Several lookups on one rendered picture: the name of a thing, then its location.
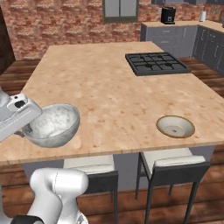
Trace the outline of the grey wall cabinet run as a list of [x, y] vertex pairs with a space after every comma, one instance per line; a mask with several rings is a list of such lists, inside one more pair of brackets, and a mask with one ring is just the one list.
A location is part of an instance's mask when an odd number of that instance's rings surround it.
[[168, 5], [168, 4], [217, 4], [224, 5], [224, 0], [151, 0], [151, 4]]

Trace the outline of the dark grey base cabinet run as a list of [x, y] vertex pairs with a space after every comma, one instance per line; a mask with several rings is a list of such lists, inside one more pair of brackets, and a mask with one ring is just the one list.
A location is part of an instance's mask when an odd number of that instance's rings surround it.
[[192, 56], [224, 77], [224, 33], [199, 25]]

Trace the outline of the grey marbled bowl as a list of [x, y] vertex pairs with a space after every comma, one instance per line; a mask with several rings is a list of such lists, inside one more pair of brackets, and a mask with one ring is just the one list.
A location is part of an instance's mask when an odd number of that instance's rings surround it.
[[57, 148], [74, 137], [80, 125], [75, 106], [59, 103], [45, 106], [42, 111], [42, 115], [30, 122], [32, 131], [22, 129], [29, 141], [40, 147]]

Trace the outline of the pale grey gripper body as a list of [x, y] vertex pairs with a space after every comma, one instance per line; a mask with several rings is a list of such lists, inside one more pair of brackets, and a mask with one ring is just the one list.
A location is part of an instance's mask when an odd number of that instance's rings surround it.
[[41, 107], [32, 100], [16, 101], [0, 108], [0, 142], [41, 114]]

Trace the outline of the black stool with white cushion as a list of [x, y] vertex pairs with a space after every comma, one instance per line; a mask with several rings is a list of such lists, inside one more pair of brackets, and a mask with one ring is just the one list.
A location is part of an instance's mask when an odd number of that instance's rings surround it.
[[138, 198], [140, 178], [146, 177], [148, 191], [144, 224], [149, 224], [151, 197], [155, 186], [170, 186], [169, 195], [172, 195], [174, 185], [192, 183], [184, 218], [184, 224], [187, 224], [200, 181], [209, 167], [209, 161], [203, 156], [194, 156], [188, 148], [139, 152], [135, 199]]
[[88, 175], [85, 194], [110, 193], [110, 200], [114, 203], [115, 224], [118, 224], [118, 171], [113, 156], [69, 158], [64, 160], [64, 168], [73, 168]]

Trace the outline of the grey framed window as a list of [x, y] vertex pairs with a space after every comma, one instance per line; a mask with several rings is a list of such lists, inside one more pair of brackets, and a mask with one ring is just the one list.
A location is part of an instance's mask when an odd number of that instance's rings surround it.
[[135, 23], [139, 0], [102, 0], [103, 23]]

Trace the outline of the grey island counter base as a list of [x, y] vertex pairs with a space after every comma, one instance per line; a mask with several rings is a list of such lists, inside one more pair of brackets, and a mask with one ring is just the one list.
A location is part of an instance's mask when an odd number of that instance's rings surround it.
[[[203, 156], [206, 161], [211, 159], [214, 153], [213, 146], [194, 147], [194, 148], [179, 148], [169, 150], [151, 150], [144, 154], [146, 160], [150, 161], [150, 171], [154, 162], [163, 158], [175, 158], [183, 156]], [[118, 190], [135, 190], [137, 182], [137, 165], [138, 153], [115, 154], [114, 158], [115, 169], [118, 171]], [[64, 160], [44, 161], [35, 163], [22, 164], [27, 179], [30, 179], [32, 173], [40, 168], [64, 168]]]

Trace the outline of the black coffee machine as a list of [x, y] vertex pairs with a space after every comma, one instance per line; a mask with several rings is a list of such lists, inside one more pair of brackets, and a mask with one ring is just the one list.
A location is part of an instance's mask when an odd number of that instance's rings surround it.
[[165, 25], [174, 25], [175, 13], [176, 9], [174, 7], [164, 7], [161, 12], [160, 21]]

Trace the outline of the black gas hob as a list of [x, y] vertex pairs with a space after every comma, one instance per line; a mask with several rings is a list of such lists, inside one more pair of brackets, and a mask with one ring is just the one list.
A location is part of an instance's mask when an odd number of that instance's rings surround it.
[[168, 52], [126, 53], [125, 59], [136, 76], [191, 72], [187, 65]]

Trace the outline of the beige shallow bowl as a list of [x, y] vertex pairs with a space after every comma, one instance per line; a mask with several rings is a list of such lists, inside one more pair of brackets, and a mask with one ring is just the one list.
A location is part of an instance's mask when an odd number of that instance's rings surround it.
[[173, 138], [187, 138], [195, 132], [195, 127], [191, 121], [177, 115], [160, 117], [156, 122], [156, 126], [161, 133]]

